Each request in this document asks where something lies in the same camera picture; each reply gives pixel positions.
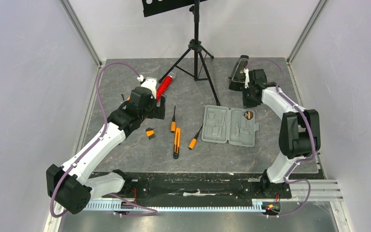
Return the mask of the grey plastic tool case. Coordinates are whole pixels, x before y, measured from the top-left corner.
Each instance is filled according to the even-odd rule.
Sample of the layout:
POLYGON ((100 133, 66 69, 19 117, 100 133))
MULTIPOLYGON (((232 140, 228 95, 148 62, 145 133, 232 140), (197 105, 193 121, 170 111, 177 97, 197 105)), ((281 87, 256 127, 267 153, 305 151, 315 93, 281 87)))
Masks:
POLYGON ((254 147, 259 124, 255 112, 242 108, 206 105, 204 109, 201 139, 206 142, 254 147), (247 120, 244 112, 251 111, 254 117, 247 120))

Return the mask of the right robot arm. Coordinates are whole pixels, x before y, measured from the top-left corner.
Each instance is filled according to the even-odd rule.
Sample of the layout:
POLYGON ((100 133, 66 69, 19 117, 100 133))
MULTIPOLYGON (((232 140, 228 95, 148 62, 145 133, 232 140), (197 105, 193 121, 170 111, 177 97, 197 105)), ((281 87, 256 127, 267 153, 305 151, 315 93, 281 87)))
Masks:
POLYGON ((312 161, 321 146, 319 113, 290 99, 275 82, 268 82, 263 69, 242 70, 243 106, 270 107, 281 119, 279 150, 273 164, 264 171, 259 191, 265 197, 282 195, 290 184, 289 176, 302 162, 312 161))

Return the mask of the orange handled screwdriver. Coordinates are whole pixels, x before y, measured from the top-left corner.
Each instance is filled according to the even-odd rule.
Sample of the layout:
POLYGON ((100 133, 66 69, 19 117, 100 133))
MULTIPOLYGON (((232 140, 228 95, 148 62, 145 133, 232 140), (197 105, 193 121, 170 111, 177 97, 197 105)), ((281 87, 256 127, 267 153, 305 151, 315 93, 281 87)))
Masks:
POLYGON ((203 126, 201 125, 199 131, 195 134, 194 138, 191 140, 191 142, 190 142, 190 144, 188 146, 188 149, 189 150, 193 150, 194 149, 194 147, 195 147, 195 145, 196 145, 196 143, 198 141, 198 137, 200 135, 200 132, 201 132, 202 128, 203 128, 203 126))
POLYGON ((175 130, 176 130, 175 111, 176 111, 176 106, 174 107, 173 116, 171 120, 171 126, 170 126, 171 133, 175 133, 175 130))

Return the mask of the orange black utility knife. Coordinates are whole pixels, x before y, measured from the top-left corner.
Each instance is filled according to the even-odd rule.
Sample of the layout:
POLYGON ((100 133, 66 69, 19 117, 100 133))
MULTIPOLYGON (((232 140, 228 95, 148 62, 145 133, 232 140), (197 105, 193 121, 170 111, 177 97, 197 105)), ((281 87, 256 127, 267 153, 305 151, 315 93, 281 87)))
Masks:
POLYGON ((174 133, 174 149, 173 149, 173 158, 179 158, 179 150, 180 150, 180 141, 181 141, 181 129, 176 128, 174 133))

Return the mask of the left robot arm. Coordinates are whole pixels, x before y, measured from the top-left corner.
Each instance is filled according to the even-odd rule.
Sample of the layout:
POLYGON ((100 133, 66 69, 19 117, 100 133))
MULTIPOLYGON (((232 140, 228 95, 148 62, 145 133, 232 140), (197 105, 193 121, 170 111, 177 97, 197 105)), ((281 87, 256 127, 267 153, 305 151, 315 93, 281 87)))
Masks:
POLYGON ((60 166, 52 164, 46 171, 48 196, 51 198, 50 211, 56 214, 54 203, 68 212, 81 212, 90 200, 116 193, 127 197, 132 184, 122 171, 91 178, 99 163, 119 144, 138 129, 147 118, 164 119, 165 102, 157 105, 157 90, 152 87, 136 87, 130 98, 124 101, 106 118, 106 123, 84 148, 60 166))

